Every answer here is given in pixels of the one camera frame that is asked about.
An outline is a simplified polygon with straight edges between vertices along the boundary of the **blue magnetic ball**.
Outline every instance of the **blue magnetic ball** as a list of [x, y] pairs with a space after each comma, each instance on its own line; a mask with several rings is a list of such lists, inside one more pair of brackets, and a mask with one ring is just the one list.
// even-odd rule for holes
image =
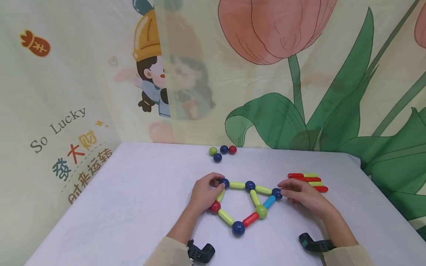
[[280, 200], [282, 199], [282, 195], [281, 195], [281, 190], [280, 189], [273, 189], [272, 190], [272, 195], [275, 196], [276, 200]]
[[213, 155], [213, 160], [217, 163], [220, 162], [222, 160], [222, 154], [216, 153], [215, 155]]
[[245, 232], [245, 226], [242, 222], [236, 221], [232, 224], [232, 232], [236, 236], [242, 236]]
[[222, 184], [222, 183], [224, 183], [224, 184], [225, 184], [225, 188], [226, 188], [226, 189], [227, 189], [227, 188], [229, 188], [229, 180], [228, 180], [228, 179], [226, 179], [226, 178], [221, 179], [221, 180], [219, 181], [219, 184]]
[[221, 153], [223, 153], [223, 154], [227, 154], [228, 153], [228, 146], [226, 146], [226, 145], [222, 145], [222, 146], [220, 146], [220, 152]]
[[245, 182], [245, 190], [247, 192], [250, 192], [250, 190], [253, 190], [255, 188], [256, 188], [256, 185], [254, 184], [253, 181], [247, 181], [247, 182]]

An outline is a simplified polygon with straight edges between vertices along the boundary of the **red magnetic ball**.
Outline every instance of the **red magnetic ball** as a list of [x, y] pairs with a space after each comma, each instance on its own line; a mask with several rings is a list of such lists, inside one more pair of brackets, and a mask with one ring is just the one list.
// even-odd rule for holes
[[235, 147], [234, 145], [229, 146], [228, 152], [229, 154], [235, 154], [237, 152], [237, 147]]
[[209, 210], [213, 213], [213, 214], [217, 214], [217, 212], [220, 210], [221, 206], [220, 206], [220, 202], [218, 202], [217, 200], [215, 200], [212, 204], [212, 206], [210, 206]]

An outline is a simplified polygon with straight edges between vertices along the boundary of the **magnetic ball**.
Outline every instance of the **magnetic ball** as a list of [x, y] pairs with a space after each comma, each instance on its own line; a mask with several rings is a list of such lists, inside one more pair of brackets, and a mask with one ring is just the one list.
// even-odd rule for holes
[[215, 200], [212, 204], [212, 206], [210, 206], [209, 210], [211, 211], [211, 213], [213, 214], [217, 214], [218, 211], [220, 210], [221, 206], [220, 206], [220, 202], [218, 202], [217, 200]]
[[228, 179], [226, 179], [226, 178], [221, 179], [221, 180], [219, 181], [219, 184], [222, 184], [222, 183], [224, 183], [224, 184], [225, 184], [225, 188], [226, 188], [226, 189], [227, 189], [227, 188], [229, 188], [229, 180], [228, 180]]
[[250, 190], [255, 189], [255, 188], [256, 188], [256, 185], [254, 184], [253, 181], [247, 181], [247, 182], [245, 182], [245, 190], [247, 192], [250, 192]]
[[220, 146], [220, 152], [223, 153], [223, 154], [227, 154], [228, 153], [228, 146], [226, 146], [226, 145]]
[[263, 205], [256, 206], [255, 210], [256, 210], [257, 214], [259, 214], [260, 219], [264, 219], [268, 215], [268, 209]]
[[210, 156], [213, 156], [213, 155], [215, 155], [217, 153], [217, 149], [216, 149], [216, 147], [211, 147], [210, 149], [209, 149], [209, 154], [210, 154]]
[[230, 155], [236, 154], [237, 147], [235, 147], [234, 145], [229, 146], [228, 152], [229, 152]]
[[242, 222], [236, 221], [232, 224], [232, 232], [236, 236], [242, 236], [245, 232], [245, 226]]
[[281, 195], [281, 190], [280, 189], [277, 189], [277, 188], [273, 189], [272, 190], [272, 195], [275, 196], [276, 200], [282, 199], [282, 195]]
[[213, 160], [217, 163], [220, 162], [222, 160], [222, 154], [216, 153], [215, 155], [213, 155]]

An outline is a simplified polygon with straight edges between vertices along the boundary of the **curtain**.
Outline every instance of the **curtain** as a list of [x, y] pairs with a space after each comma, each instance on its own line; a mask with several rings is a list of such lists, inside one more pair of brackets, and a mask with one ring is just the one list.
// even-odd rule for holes
[[349, 153], [426, 238], [425, 5], [2, 1], [0, 263], [122, 141]]

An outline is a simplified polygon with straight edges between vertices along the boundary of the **flower stem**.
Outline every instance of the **flower stem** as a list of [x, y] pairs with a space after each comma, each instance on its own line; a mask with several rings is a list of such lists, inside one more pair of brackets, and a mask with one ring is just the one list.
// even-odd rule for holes
[[374, 131], [372, 137], [379, 137], [395, 117], [407, 106], [411, 100], [426, 86], [426, 72], [414, 83], [414, 85], [402, 96], [402, 98], [395, 104], [388, 115], [383, 119], [377, 129]]
[[370, 66], [367, 69], [367, 72], [364, 75], [363, 80], [367, 79], [369, 75], [373, 72], [374, 68], [377, 66], [377, 63], [379, 63], [380, 58], [385, 53], [386, 49], [391, 44], [392, 40], [395, 38], [395, 36], [398, 34], [398, 32], [401, 30], [402, 26], [404, 25], [405, 21], [408, 19], [408, 17], [411, 15], [413, 10], [416, 8], [417, 4], [420, 2], [420, 0], [415, 0], [414, 3], [411, 5], [411, 7], [408, 9], [408, 11], [405, 13], [401, 21], [399, 21], [398, 25], [395, 27], [395, 29], [392, 31], [392, 33], [389, 35], [388, 39], [383, 44], [382, 48], [370, 64]]
[[290, 67], [291, 79], [293, 80], [293, 102], [296, 110], [302, 117], [303, 123], [305, 122], [305, 113], [303, 111], [302, 93], [300, 91], [300, 67], [296, 55], [288, 58], [288, 66]]

